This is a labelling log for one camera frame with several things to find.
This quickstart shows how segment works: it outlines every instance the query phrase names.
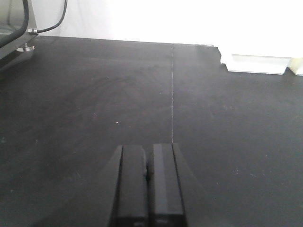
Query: white object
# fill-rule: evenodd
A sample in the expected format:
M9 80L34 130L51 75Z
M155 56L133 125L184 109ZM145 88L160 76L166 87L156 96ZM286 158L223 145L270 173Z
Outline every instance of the white object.
M231 72L283 74L291 58L232 54L221 49L221 64Z
M303 76L303 58L293 58L291 59L288 67L297 76Z

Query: black cable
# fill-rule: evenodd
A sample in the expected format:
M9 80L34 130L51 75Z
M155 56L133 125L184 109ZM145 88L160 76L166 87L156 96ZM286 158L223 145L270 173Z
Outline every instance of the black cable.
M0 48L9 44L10 42L18 39L21 37L26 31L27 31L27 26L28 26L28 21L29 21L29 9L28 9L28 2L27 0L23 0L23 7L24 7L24 21L23 25L21 26L20 29L17 31L6 35L0 39Z
M48 32L50 30L53 30L53 29L57 28L62 23L62 21L64 20L66 9L67 9L67 0L65 0L64 10L63 10L63 13L62 13L62 16L61 16L61 19L59 20L59 22L57 24L55 24L54 26L52 26L52 27L49 27L49 28L46 28L46 29L42 29L42 30L38 30L37 32L38 33Z

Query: dust speck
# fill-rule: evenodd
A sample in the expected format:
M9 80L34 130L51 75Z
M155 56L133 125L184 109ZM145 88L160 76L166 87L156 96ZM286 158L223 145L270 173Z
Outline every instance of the dust speck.
M5 140L4 137L0 138L0 143L2 143L2 144L5 144L5 143L6 143L6 140Z
M234 175L238 175L239 174L239 168L237 167L235 170L232 171Z

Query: black tabletop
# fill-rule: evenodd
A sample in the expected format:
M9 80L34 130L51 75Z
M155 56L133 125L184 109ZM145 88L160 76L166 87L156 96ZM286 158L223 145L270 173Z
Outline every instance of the black tabletop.
M215 47L37 37L0 75L0 226L34 225L119 144L176 142L235 227L303 225L303 78L228 72Z

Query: scratch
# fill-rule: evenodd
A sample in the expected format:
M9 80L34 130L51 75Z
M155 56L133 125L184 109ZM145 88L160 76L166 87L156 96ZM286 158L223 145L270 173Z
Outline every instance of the scratch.
M171 45L171 143L174 142L174 44Z

